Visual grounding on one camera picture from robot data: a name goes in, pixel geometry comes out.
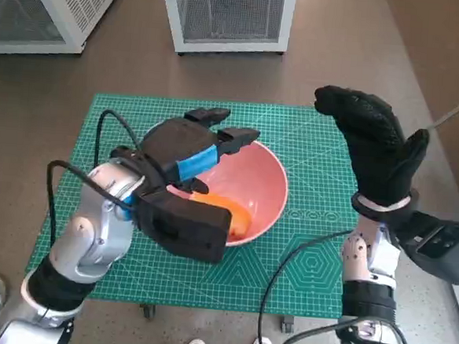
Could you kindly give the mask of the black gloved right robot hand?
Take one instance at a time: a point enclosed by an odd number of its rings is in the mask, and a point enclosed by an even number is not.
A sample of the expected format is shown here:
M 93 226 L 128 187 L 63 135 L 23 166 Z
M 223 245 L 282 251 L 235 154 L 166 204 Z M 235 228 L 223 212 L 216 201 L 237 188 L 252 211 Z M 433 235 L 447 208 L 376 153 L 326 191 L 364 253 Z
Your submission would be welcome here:
M 358 192 L 382 207 L 410 196 L 429 131 L 419 129 L 406 138 L 389 103 L 372 93 L 327 85 L 314 96 L 316 111 L 333 117 L 347 142 Z

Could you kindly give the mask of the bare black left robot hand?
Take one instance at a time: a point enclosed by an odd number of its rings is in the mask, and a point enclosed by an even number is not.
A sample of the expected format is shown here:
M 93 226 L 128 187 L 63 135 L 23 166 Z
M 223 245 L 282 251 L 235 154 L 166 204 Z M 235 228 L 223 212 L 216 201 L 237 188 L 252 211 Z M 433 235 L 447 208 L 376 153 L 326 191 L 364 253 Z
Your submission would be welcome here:
M 226 108 L 197 108 L 155 125 L 141 142 L 142 153 L 160 171 L 166 186 L 191 181 L 238 153 L 261 134 L 248 127 L 212 127 L 230 116 Z

